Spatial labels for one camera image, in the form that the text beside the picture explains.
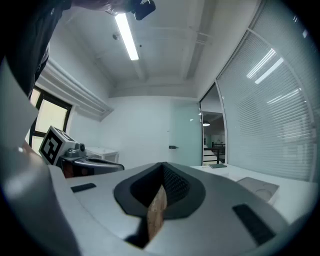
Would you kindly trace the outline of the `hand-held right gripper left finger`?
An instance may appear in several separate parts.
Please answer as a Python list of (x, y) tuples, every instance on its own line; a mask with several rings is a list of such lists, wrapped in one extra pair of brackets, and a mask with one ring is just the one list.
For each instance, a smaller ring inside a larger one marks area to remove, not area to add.
[(70, 225), (82, 256), (158, 256), (125, 239), (136, 234), (140, 218), (125, 214), (114, 198), (121, 181), (152, 167), (66, 179), (60, 168), (49, 166), (59, 206)]

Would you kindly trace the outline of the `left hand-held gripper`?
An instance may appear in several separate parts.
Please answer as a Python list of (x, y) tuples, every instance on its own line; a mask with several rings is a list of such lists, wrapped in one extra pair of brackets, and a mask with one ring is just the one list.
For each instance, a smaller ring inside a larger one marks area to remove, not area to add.
[(122, 164), (113, 161), (85, 157), (87, 152), (84, 143), (74, 140), (63, 130), (52, 125), (44, 136), (39, 153), (48, 165), (53, 166), (57, 165), (61, 157), (77, 159), (72, 162), (75, 177), (103, 175), (125, 170)]

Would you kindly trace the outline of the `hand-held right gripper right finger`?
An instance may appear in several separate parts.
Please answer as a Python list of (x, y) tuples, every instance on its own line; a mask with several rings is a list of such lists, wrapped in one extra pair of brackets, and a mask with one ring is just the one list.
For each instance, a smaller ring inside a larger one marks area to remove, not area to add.
[(246, 225), (255, 227), (254, 213), (277, 235), (288, 222), (273, 206), (237, 182), (209, 172), (173, 163), (202, 182), (205, 198), (189, 217), (165, 220), (145, 251), (157, 256), (235, 256), (257, 248)]

